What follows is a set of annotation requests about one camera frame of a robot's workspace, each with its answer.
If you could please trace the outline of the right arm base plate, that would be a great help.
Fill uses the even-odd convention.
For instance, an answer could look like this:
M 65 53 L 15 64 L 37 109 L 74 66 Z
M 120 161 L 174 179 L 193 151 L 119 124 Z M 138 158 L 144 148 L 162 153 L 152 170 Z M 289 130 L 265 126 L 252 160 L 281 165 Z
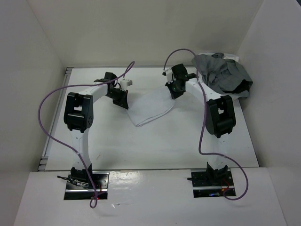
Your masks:
M 224 192 L 226 196 L 236 196 L 230 170 L 214 177 L 209 175 L 209 170 L 192 171 L 187 180 L 192 183 L 194 198 L 223 197 Z

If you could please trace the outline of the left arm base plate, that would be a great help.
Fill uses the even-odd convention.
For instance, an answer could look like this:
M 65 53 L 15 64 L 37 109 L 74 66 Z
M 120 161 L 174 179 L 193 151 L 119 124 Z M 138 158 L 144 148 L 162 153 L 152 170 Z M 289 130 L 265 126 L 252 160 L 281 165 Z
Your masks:
M 64 200 L 91 200 L 95 195 L 93 186 L 89 180 L 83 182 L 73 179 L 70 173 L 67 177 L 57 176 L 57 178 L 66 181 Z M 96 172 L 92 175 L 92 179 L 97 191 L 97 199 L 107 200 L 109 173 Z

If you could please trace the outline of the white laundry basket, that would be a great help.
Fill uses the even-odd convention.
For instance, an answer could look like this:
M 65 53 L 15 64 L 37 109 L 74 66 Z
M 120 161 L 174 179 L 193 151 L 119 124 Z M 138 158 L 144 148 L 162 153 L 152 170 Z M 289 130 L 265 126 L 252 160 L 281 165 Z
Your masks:
M 202 55 L 202 54 L 211 56 L 215 54 L 215 52 L 200 52 L 198 55 Z M 239 57 L 234 54 L 224 53 L 223 59 L 231 59 L 239 63 Z M 231 96 L 233 101 L 239 98 L 237 94 L 229 94 L 229 95 Z

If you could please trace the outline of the grey skirt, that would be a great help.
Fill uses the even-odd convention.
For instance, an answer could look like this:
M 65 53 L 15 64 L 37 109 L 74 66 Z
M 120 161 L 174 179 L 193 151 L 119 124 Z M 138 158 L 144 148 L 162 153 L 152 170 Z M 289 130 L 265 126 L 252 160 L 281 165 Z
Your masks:
M 235 94 L 233 90 L 242 80 L 252 81 L 240 63 L 223 59 L 223 53 L 215 53 L 211 56 L 196 55 L 192 63 L 201 74 L 203 82 L 220 94 Z

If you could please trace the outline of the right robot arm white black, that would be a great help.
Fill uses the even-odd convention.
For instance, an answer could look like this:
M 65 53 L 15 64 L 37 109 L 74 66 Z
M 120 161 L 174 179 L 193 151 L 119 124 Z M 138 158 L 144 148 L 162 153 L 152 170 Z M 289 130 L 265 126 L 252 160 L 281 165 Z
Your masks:
M 200 81 L 198 73 L 188 73 L 183 64 L 163 70 L 166 84 L 172 99 L 177 99 L 185 92 L 197 98 L 204 106 L 204 119 L 199 139 L 198 151 L 202 156 L 214 156 L 208 159 L 203 176 L 189 178 L 198 184 L 215 186 L 228 177 L 228 166 L 222 163 L 226 156 L 229 134 L 236 126 L 233 100 L 229 95 L 221 95 Z

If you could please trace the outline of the white skirt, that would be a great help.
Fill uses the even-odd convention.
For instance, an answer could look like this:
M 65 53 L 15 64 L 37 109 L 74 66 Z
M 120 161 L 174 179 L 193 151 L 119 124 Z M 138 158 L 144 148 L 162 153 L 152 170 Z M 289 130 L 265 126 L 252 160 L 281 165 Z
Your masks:
M 169 89 L 161 86 L 129 100 L 127 114 L 136 127 L 141 127 L 167 114 L 175 105 Z

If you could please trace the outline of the black garment in basket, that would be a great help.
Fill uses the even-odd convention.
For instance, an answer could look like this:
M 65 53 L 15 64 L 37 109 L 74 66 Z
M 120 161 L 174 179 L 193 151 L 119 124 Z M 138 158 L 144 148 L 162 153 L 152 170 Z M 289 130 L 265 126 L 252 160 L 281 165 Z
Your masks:
M 242 80 L 241 83 L 233 90 L 233 93 L 240 95 L 240 97 L 247 98 L 250 95 L 250 88 L 252 85 L 252 81 Z

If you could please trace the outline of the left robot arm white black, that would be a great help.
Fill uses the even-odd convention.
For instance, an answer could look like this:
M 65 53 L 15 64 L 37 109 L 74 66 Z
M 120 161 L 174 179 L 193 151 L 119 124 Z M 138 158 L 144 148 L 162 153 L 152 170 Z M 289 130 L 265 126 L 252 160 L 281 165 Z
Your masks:
M 102 98 L 112 99 L 113 104 L 128 109 L 127 88 L 133 84 L 131 80 L 117 81 L 115 74 L 106 72 L 104 78 L 94 81 L 94 85 L 79 92 L 67 95 L 64 111 L 64 123 L 71 134 L 72 149 L 77 155 L 73 160 L 70 181 L 81 187 L 92 186 L 94 177 L 88 150 L 88 134 L 94 121 L 94 103 Z

